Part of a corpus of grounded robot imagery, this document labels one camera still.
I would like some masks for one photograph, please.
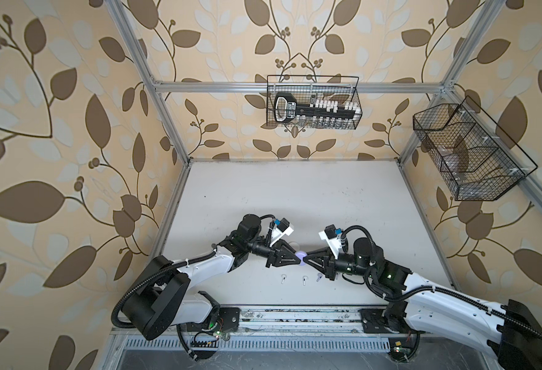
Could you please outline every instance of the metal vent grate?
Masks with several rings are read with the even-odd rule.
[[[182,347],[176,336],[162,336],[161,339],[145,340],[140,335],[127,338],[125,349],[177,351]],[[389,352],[388,338],[360,337],[346,339],[326,337],[305,337],[288,339],[278,336],[233,336],[229,341],[220,340],[220,351],[290,351],[290,352]]]

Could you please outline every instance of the leaf pattern wallpaper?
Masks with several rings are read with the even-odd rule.
[[[139,81],[102,2],[0,1],[0,368],[96,365],[146,263],[181,164]]]
[[[439,82],[484,0],[121,0],[162,81]]]
[[[164,94],[189,156],[202,159],[393,159],[412,133],[424,94],[360,94],[356,130],[286,128],[266,122],[265,97],[224,93]]]
[[[475,49],[456,89],[471,96],[540,166],[542,2],[508,1]],[[407,173],[464,292],[519,300],[542,325],[542,214],[515,187],[495,202],[456,202],[424,148]]]

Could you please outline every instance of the black cable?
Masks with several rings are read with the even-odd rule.
[[[216,250],[213,250],[208,255],[201,256],[201,257],[196,257],[196,258],[193,258],[193,259],[189,259],[188,264],[192,265],[194,263],[203,262],[203,261],[205,261],[207,259],[210,259],[211,257],[213,257],[215,255],[216,255]],[[167,267],[163,268],[162,270],[159,270],[158,272],[156,272],[156,273],[152,274],[151,276],[147,277],[145,280],[143,280],[143,281],[139,282],[138,284],[136,284],[135,286],[131,287],[123,295],[123,297],[121,297],[121,299],[117,302],[117,304],[113,308],[113,311],[111,313],[111,322],[112,322],[112,324],[114,326],[116,326],[116,327],[120,327],[120,328],[123,328],[123,329],[135,328],[135,326],[133,326],[132,323],[122,322],[121,320],[119,320],[119,311],[121,310],[121,308],[123,308],[123,306],[125,305],[125,302],[127,302],[127,300],[131,296],[133,296],[135,294],[135,292],[142,289],[144,286],[152,284],[159,277],[167,275],[167,274],[171,273],[172,271],[178,269],[179,267],[184,267],[186,265],[187,265],[187,261],[173,263],[172,265],[167,266]]]
[[[409,353],[409,355],[405,355],[403,356],[400,360],[399,359],[396,359],[394,358],[394,356],[392,355],[392,351],[388,353],[388,355],[392,358],[392,360],[394,362],[402,362],[403,364],[404,363],[407,363],[409,362],[413,357],[415,357],[415,355],[417,354],[417,349],[419,348],[419,340],[421,339],[421,333],[419,331],[416,331],[415,332],[415,344],[413,344],[413,348],[411,349],[411,352]]]
[[[353,226],[349,226],[348,228],[345,229],[345,231],[343,231],[343,235],[341,236],[341,238],[346,238],[347,237],[347,233],[349,233],[350,231],[352,230],[360,230],[362,233],[364,233],[366,235],[366,237],[368,238],[368,240],[370,241],[370,248],[372,249],[372,258],[371,258],[371,262],[376,262],[375,260],[375,256],[376,256],[376,243],[374,242],[374,240],[372,239],[372,236],[370,235],[370,232],[364,227],[364,226],[359,226],[359,225],[353,225]]]
[[[413,295],[417,294],[417,293],[420,293],[420,292],[424,292],[424,291],[435,291],[435,292],[439,292],[439,293],[444,293],[444,294],[447,294],[447,295],[450,295],[451,297],[454,297],[458,300],[461,300],[461,301],[464,301],[468,304],[471,304],[477,308],[479,308],[480,310],[483,310],[483,311],[487,311],[489,312],[491,315],[494,315],[494,316],[497,316],[501,319],[503,319],[504,321],[506,322],[509,322],[509,323],[512,323],[513,325],[517,326],[518,328],[520,328],[521,330],[523,331],[527,331],[528,333],[530,333],[531,335],[533,335],[534,337],[537,337],[538,339],[542,340],[542,333],[539,332],[538,330],[532,328],[531,326],[529,325],[526,325],[525,323],[522,323],[502,312],[499,312],[497,310],[493,310],[490,309],[489,306],[486,306],[480,302],[477,302],[469,297],[466,297],[465,295],[462,295],[460,294],[459,292],[455,292],[455,291],[452,291],[452,290],[448,290],[448,289],[445,289],[445,288],[441,288],[439,286],[431,286],[431,285],[422,285],[422,286],[418,286],[416,287],[415,289],[411,289],[410,291],[408,291],[407,293],[405,294],[402,294],[398,297],[388,297],[387,295],[381,295],[379,292],[377,292],[374,287],[370,284],[369,282],[369,274],[370,274],[370,269],[371,268],[367,268],[366,269],[366,272],[364,273],[363,275],[363,281],[366,283],[366,286],[368,287],[368,289],[371,290],[372,293],[376,294],[377,296],[379,296],[380,298],[382,298],[383,300],[387,301],[387,302],[401,302],[401,301],[405,301],[407,300],[409,297],[412,297]]]
[[[345,279],[345,281],[349,281],[350,283],[357,284],[357,285],[364,285],[365,284],[363,282],[357,282],[357,281],[349,280],[348,278],[345,277],[345,274],[343,274],[343,279]]]

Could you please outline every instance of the black mounting plate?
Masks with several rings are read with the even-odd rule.
[[[383,308],[363,308],[359,310],[362,317],[363,332],[366,334],[392,334],[380,321]]]
[[[222,321],[220,331],[223,333],[236,331],[238,330],[238,323],[240,321],[240,309],[238,307],[221,307],[218,316],[219,319]],[[201,324],[187,323],[187,331],[201,331]]]

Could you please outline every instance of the black wire basket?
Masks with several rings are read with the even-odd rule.
[[[495,124],[494,134],[479,124],[477,113]],[[461,104],[440,104],[416,113],[413,130],[456,201],[497,200],[538,168],[470,97]],[[518,156],[524,160],[514,159]]]
[[[267,125],[355,130],[363,114],[358,81],[354,76],[269,75]]]

